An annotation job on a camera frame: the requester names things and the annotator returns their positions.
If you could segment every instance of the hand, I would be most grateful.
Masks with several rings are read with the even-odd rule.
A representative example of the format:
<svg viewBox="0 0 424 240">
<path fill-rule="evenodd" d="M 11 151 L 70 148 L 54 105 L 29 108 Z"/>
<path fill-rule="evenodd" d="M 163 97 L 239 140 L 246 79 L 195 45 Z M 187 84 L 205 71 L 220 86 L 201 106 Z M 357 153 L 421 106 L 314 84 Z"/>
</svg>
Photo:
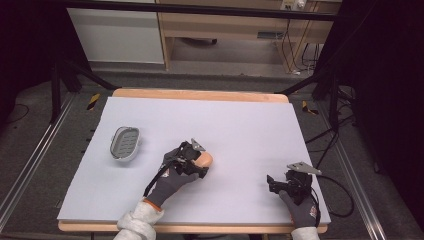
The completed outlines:
<svg viewBox="0 0 424 240">
<path fill-rule="evenodd" d="M 303 202 L 298 206 L 293 202 L 293 199 L 291 199 L 286 191 L 281 190 L 278 195 L 280 195 L 280 198 L 289 208 L 295 228 L 315 227 L 317 209 L 311 196 L 304 199 Z"/>
<path fill-rule="evenodd" d="M 162 164 L 167 164 L 169 161 L 172 161 L 177 151 L 178 148 L 166 153 Z M 171 164 L 169 169 L 158 179 L 155 189 L 152 190 L 152 193 L 149 194 L 146 199 L 160 208 L 165 200 L 176 193 L 178 189 L 198 178 L 199 174 L 197 173 L 188 176 L 183 174 L 179 175 L 174 165 Z"/>
</svg>

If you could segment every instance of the metal frame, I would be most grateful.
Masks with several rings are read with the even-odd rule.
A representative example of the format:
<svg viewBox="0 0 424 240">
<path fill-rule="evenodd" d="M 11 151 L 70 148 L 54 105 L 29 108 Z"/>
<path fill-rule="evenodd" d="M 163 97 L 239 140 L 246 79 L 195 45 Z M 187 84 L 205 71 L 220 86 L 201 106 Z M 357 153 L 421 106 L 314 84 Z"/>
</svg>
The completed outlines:
<svg viewBox="0 0 424 240">
<path fill-rule="evenodd" d="M 260 17 L 260 18 L 281 18 L 300 19 L 316 21 L 336 21 L 348 20 L 348 17 L 332 13 L 268 10 L 253 8 L 234 8 L 216 6 L 197 6 L 181 4 L 155 4 L 155 3 L 135 3 L 135 2 L 114 2 L 114 1 L 89 1 L 89 0 L 37 0 L 48 4 L 59 4 L 67 8 L 99 9 L 99 10 L 119 10 L 135 12 L 161 12 L 161 13 L 185 13 L 220 16 L 239 17 Z"/>
<path fill-rule="evenodd" d="M 321 103 L 317 102 L 317 106 L 320 112 L 328 112 L 327 108 Z M 321 114 L 322 119 L 324 120 L 327 128 L 332 128 L 329 120 Z M 352 164 L 350 163 L 349 157 L 343 147 L 341 141 L 336 142 L 336 153 L 340 162 L 340 166 L 343 170 L 343 173 L 346 177 L 346 181 L 350 186 L 352 191 L 352 197 L 355 200 L 355 203 L 359 209 L 359 212 L 362 216 L 362 219 L 365 223 L 365 227 L 370 234 L 371 239 L 373 240 L 383 240 L 387 239 L 386 234 L 384 233 L 383 227 L 378 220 L 377 215 L 374 212 L 371 202 L 368 199 L 367 194 L 362 187 L 361 182 L 359 181 L 358 176 L 353 169 Z"/>
<path fill-rule="evenodd" d="M 6 198 L 0 205 L 0 232 L 3 231 L 9 217 L 12 215 L 13 210 L 19 202 L 22 194 L 24 193 L 26 187 L 31 181 L 32 176 L 37 170 L 38 165 L 40 164 L 44 154 L 47 152 L 50 144 L 53 142 L 54 137 L 56 136 L 59 128 L 61 127 L 63 121 L 65 120 L 69 109 L 71 108 L 72 102 L 75 99 L 76 93 L 68 93 L 66 99 L 62 105 L 62 112 L 57 117 L 56 121 L 51 123 L 47 130 L 45 131 L 43 137 L 38 142 L 37 147 L 31 154 L 31 157 L 28 159 L 25 167 L 19 174 L 19 177 L 16 179 Z"/>
</svg>

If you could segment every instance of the white cabinet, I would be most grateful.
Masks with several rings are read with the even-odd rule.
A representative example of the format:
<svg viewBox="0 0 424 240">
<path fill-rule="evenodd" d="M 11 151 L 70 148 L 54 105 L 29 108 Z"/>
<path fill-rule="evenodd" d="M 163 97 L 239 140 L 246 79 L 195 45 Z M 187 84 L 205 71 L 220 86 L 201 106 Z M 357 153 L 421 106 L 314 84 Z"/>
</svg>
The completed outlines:
<svg viewBox="0 0 424 240">
<path fill-rule="evenodd" d="M 164 64 L 156 13 L 71 8 L 68 12 L 90 62 Z"/>
</svg>

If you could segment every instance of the white sleeve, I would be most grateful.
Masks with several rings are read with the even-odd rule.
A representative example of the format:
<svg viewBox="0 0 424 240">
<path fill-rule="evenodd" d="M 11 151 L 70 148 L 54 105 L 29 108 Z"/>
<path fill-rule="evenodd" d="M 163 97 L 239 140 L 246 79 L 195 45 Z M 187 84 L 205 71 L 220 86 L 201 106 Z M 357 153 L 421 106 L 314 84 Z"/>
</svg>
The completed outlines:
<svg viewBox="0 0 424 240">
<path fill-rule="evenodd" d="M 304 227 L 292 232 L 293 240 L 319 240 L 316 227 Z"/>
<path fill-rule="evenodd" d="M 164 210 L 157 211 L 150 204 L 138 202 L 133 212 L 125 213 L 118 221 L 119 233 L 114 240 L 155 240 L 153 225 L 162 218 Z"/>
</svg>

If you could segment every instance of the black curtain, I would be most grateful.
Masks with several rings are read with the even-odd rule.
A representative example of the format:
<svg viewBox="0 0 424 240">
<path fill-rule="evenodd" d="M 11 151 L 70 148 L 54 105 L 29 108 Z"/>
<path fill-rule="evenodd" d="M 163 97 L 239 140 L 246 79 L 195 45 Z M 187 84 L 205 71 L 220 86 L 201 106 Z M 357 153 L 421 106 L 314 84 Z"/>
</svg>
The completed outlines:
<svg viewBox="0 0 424 240">
<path fill-rule="evenodd" d="M 359 9 L 365 20 L 336 23 L 317 68 L 325 69 L 334 54 L 342 53 L 333 73 L 339 84 L 354 88 L 358 126 L 424 229 L 424 4 L 378 0 L 369 11 L 355 2 L 343 1 L 341 11 Z"/>
<path fill-rule="evenodd" d="M 57 57 L 91 71 L 66 8 L 38 1 L 0 1 L 0 123 L 17 94 L 49 81 Z M 80 88 L 76 72 L 61 68 L 68 89 Z"/>
</svg>

